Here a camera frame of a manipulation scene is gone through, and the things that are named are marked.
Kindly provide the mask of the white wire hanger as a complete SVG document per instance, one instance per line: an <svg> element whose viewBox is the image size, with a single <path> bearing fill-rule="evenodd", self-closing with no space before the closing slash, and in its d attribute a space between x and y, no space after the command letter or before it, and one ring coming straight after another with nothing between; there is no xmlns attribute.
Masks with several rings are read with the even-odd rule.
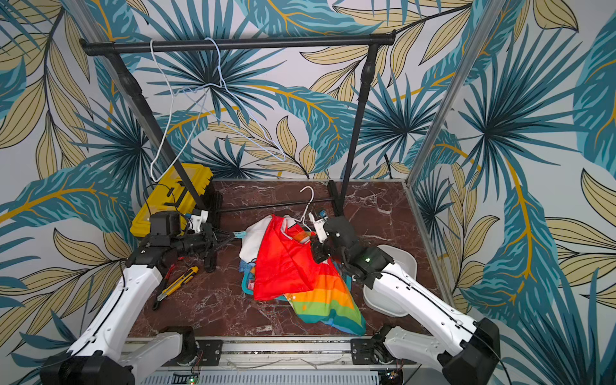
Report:
<svg viewBox="0 0 616 385"><path fill-rule="evenodd" d="M315 198L315 192L314 189L309 186L306 185L304 186L300 192L303 193L304 191L309 190L311 192L311 199L306 203L303 213L300 216L300 218L291 218L293 225L300 225L305 231L307 231L308 233L312 232L311 227L308 226L308 224L306 224L306 219L308 218L308 210L309 208L311 208L312 203L314 202L314 198Z"/></svg>
<svg viewBox="0 0 616 385"><path fill-rule="evenodd" d="M168 138L168 134L169 134L169 130L171 128L171 123L172 123L172 118L173 118L173 112L175 111L175 99L176 99L176 94L173 91L173 88L171 86L171 83L168 79L168 76L165 74L165 71L162 69L161 65L158 63L157 60L157 55L154 51L154 40L151 39L149 41L149 51L150 51L150 55L152 57L152 61L154 62L157 70L160 72L160 74L163 76L164 81L165 81L165 85L168 88L168 96L170 98L169 101L169 105L168 105L168 114L167 114L167 122L165 124L165 129L163 131L163 135L162 138L160 139L160 143L158 144L155 156L152 159L152 162L149 165L149 176L150 179L153 182L160 182L163 177L165 176L165 173L167 173L168 171L170 171L174 165L175 162L181 159L181 156L184 154L184 152L186 151L187 147L190 145L192 139L193 139L193 135L197 129L197 124L199 122L199 118L197 120L197 122L193 125L191 132L188 135L188 138L185 140L183 146L181 147L180 152L178 152L178 154L176 154L173 159L169 162L169 166L166 168L165 171L163 171L159 176L155 175L155 166L160 158L160 155L162 154L162 150L164 145L167 143L167 138Z"/></svg>

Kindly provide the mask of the rainbow striped jacket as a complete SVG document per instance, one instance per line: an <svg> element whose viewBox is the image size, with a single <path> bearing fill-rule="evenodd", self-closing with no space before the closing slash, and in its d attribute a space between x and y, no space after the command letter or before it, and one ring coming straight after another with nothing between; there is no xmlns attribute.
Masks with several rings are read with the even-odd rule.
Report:
<svg viewBox="0 0 616 385"><path fill-rule="evenodd" d="M240 261L239 271L243 274L242 276L242 291L250 296L253 296L253 288L255 284L255 275L254 268L256 263L245 262L243 260Z"/></svg>

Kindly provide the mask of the rainbow jacket red hood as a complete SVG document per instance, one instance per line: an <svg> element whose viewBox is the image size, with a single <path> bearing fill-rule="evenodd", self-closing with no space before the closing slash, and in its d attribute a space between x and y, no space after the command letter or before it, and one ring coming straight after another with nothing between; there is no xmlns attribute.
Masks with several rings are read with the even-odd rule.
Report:
<svg viewBox="0 0 616 385"><path fill-rule="evenodd" d="M246 229L239 258L256 263L253 299L284 300L305 323L323 323L336 330L363 335L366 321L337 263L316 263L311 236L290 217L269 215Z"/></svg>

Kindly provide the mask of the light blue wire hanger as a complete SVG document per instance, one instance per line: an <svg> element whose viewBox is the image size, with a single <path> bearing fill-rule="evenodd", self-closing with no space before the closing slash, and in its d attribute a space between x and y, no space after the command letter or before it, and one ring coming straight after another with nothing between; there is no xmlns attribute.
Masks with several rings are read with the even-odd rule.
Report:
<svg viewBox="0 0 616 385"><path fill-rule="evenodd" d="M246 141L250 142L251 144L256 145L259 149L261 149L262 151L264 151L266 153L266 155L268 157L273 157L275 160L278 160L280 162L284 162L287 159L287 156L284 154L284 152L282 152L282 148L280 147L279 144L276 144L275 147L278 150L277 152L271 152L270 150L266 149L265 147L261 146L261 144L259 144L252 136L248 136L247 134L243 133L241 131L241 125L240 125L240 118L243 118L244 115L248 115L247 118L245 118L246 123L249 123L250 120L254 120L255 123L258 125L259 128L261 128L260 123L256 120L256 118L245 108L245 105L242 103L242 101L234 95L234 93L232 93L225 81L225 78L222 74L222 70L221 70L221 49L219 47L219 45L217 44L217 42L210 38L210 37L205 37L204 42L209 42L213 45L214 49L216 50L216 53L218 53L218 61L217 61L217 65L216 65L216 72L218 73L218 83L205 83L202 86L199 87L185 87L185 88L180 88L177 90L176 93L173 93L173 91L171 92L172 98L175 97L175 95L179 95L181 93L185 94L192 102L194 102L194 104L199 104L198 99L194 99L192 98L192 94L197 94L199 91L205 91L206 89L211 90L212 88L218 89L218 90L223 90L227 96L229 96L231 98L231 100L234 102L234 105L229 105L229 107L227 107L227 110L229 113L231 113L231 111L235 111L236 112L236 116L237 116L237 124L236 124L236 128L230 126L229 124L223 122L218 116L216 117L216 120L222 124L223 126L225 126L226 128L229 128L232 132L237 133L239 136L241 136L242 138L244 138Z"/></svg>

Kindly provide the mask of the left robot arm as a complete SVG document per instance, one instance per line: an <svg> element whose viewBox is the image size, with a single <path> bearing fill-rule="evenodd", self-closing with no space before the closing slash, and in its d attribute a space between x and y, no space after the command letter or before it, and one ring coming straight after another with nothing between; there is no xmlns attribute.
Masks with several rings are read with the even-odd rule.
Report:
<svg viewBox="0 0 616 385"><path fill-rule="evenodd" d="M117 286L102 310L61 355L40 369L43 384L138 384L172 362L193 365L199 349L192 327L167 327L136 351L122 349L142 308L180 257L211 255L234 240L234 234L213 227L202 215L188 220L177 211L149 218L149 234L126 261Z"/></svg>

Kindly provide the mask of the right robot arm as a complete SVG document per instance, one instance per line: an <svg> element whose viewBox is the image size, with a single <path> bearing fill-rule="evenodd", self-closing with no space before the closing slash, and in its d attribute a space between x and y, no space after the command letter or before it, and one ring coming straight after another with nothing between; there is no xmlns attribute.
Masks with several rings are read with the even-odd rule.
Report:
<svg viewBox="0 0 616 385"><path fill-rule="evenodd" d="M428 330L422 335L384 326L351 342L355 364L406 361L441 371L450 384L486 384L501 362L500 332L489 319L476 321L419 284L392 256L394 248L368 246L344 217L314 219L318 257L339 261L353 282L396 304Z"/></svg>

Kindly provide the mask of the yellow black utility knife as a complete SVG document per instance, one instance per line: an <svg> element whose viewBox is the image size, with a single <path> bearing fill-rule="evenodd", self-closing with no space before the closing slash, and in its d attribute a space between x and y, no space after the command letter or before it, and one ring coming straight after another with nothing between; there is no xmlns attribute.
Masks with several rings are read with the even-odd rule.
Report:
<svg viewBox="0 0 616 385"><path fill-rule="evenodd" d="M177 292L186 283L190 282L198 272L199 268L197 266L191 266L172 283L168 282L170 274L167 274L163 280L164 287L156 296L155 301L152 304L152 309L157 311L160 308L161 303L163 303L166 298Z"/></svg>

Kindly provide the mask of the teal plastic basket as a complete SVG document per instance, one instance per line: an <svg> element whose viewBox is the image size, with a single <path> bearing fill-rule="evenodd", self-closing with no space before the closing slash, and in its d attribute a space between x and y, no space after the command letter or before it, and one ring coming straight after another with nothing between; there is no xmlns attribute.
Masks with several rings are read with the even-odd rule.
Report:
<svg viewBox="0 0 616 385"><path fill-rule="evenodd" d="M244 262L243 260L240 261L239 272L243 274L242 290L245 294L250 295L250 296L253 296L253 288L254 288L254 282L255 282L254 268L255 268L254 262L248 263L248 262ZM351 289L351 285L352 285L351 277L349 277L346 274L343 274L338 266L336 266L336 269L341 274L341 277L343 281L345 282L346 287L348 289Z"/></svg>

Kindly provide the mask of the red pipe wrench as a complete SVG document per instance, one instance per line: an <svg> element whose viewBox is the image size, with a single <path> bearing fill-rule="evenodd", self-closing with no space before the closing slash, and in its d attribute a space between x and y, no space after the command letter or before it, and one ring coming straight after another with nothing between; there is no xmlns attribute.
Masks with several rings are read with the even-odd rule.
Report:
<svg viewBox="0 0 616 385"><path fill-rule="evenodd" d="M168 269L167 273L165 274L165 277L163 278L163 281L161 282L161 284L166 287L168 285L168 280L171 278L173 271L175 271L175 269L177 268L177 264L174 263L170 266L170 268Z"/></svg>

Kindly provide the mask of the yellow black toolbox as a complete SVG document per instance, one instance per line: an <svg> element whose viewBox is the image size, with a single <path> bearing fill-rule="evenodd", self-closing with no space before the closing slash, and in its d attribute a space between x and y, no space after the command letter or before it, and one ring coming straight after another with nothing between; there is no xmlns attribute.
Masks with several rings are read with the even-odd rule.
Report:
<svg viewBox="0 0 616 385"><path fill-rule="evenodd" d="M182 166L197 192L203 195L213 178L210 168L189 163L183 163ZM168 171L152 189L148 188L148 191L146 202L132 222L130 232L134 237L143 238L149 234L150 216L154 213L178 211L188 215L196 208L193 196L174 168Z"/></svg>

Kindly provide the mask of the black clothes rack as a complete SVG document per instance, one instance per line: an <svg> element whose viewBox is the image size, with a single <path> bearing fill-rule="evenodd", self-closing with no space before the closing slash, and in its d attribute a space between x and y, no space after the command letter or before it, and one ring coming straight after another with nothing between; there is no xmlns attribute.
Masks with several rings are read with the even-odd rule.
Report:
<svg viewBox="0 0 616 385"><path fill-rule="evenodd" d="M350 35L335 37L282 37L282 38L241 38L241 39L220 39L218 41L209 40L186 40L186 41L152 41L151 43L88 43L80 40L80 46L87 56L103 56L110 63L112 73L116 75L119 87L126 94L126 98L133 103L133 112L144 120L141 124L150 140L159 144L169 163L178 172L185 190L195 200L197 208L205 209L206 206L201 199L201 195L190 181L188 174L184 170L181 162L175 159L176 153L165 144L165 133L160 129L152 109L143 96L141 86L136 78L128 70L121 58L122 54L136 54L148 52L189 52L189 51L229 51L229 50L253 50L266 48L291 48L291 47L341 47L341 46L366 46L367 62L364 64L361 75L361 86L359 91L359 101L355 113L354 128L351 136L348 155L346 157L343 182L340 189L336 187L334 181L329 181L327 188L329 197L322 199L323 202L330 202L335 215L344 215L344 205L347 189L351 177L351 169L355 159L355 151L359 141L364 112L370 94L371 83L375 77L376 57L382 46L391 46L396 39L396 32L371 35Z"/></svg>

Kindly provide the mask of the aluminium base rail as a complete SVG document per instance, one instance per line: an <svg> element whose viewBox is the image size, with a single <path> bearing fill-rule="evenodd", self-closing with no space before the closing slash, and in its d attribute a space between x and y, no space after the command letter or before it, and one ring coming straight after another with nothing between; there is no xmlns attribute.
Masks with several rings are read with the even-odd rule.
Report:
<svg viewBox="0 0 616 385"><path fill-rule="evenodd" d="M371 338L196 338L192 362L228 370L384 370L396 364L433 368L450 384L486 384L497 365L487 339L459 320L439 321L428 335L384 327Z"/></svg>

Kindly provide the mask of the left aluminium frame post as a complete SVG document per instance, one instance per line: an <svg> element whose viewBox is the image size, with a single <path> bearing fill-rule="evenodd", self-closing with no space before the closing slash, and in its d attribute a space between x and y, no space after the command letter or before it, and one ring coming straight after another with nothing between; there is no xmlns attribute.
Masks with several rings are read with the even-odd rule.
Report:
<svg viewBox="0 0 616 385"><path fill-rule="evenodd" d="M92 45L112 42L103 29L98 26L86 1L66 0L63 1L63 5L75 19L86 43Z"/></svg>

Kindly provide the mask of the aluminium frame post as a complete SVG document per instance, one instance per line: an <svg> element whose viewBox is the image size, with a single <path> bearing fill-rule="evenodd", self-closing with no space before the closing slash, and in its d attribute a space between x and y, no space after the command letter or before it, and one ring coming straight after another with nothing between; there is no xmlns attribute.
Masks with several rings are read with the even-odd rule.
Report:
<svg viewBox="0 0 616 385"><path fill-rule="evenodd" d="M461 57L459 66L455 75L452 77L452 82L444 94L444 98L441 101L439 111L435 115L435 118L428 130L427 135L423 139L422 147L415 157L415 161L412 165L411 171L407 177L406 187L408 190L412 190L412 187L420 178L420 173L424 166L424 163L428 159L432 146L436 143L436 139L439 136L442 125L446 120L446 116L452 107L453 101L457 96L457 93L462 89L465 80L478 58L484 42L489 36L494 23L497 21L497 17L504 6L503 0L488 1L484 8L484 13L479 20L476 29L470 36L468 49Z"/></svg>
<svg viewBox="0 0 616 385"><path fill-rule="evenodd" d="M63 5L75 19L86 43L92 45L112 42L103 29L98 26L86 1L66 0L63 1Z"/></svg>

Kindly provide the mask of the right aluminium frame post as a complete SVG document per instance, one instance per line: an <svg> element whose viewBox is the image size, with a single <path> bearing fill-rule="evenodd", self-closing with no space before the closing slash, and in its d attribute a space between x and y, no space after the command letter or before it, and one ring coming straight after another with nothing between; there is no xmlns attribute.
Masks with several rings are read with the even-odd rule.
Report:
<svg viewBox="0 0 616 385"><path fill-rule="evenodd" d="M489 36L494 23L497 21L497 17L504 6L503 0L488 1L484 8L484 13L479 20L476 29L470 36L468 49L461 57L459 66L455 75L452 77L452 82L444 94L444 98L441 101L439 111L435 115L435 118L428 130L427 135L423 139L422 147L415 157L415 161L412 165L411 171L407 177L406 187L408 190L412 190L412 187L420 178L420 173L424 166L424 163L428 159L432 146L436 143L436 139L439 136L442 125L446 120L446 116L452 107L453 101L457 96L457 93L462 89L465 80L478 58L484 42Z"/></svg>

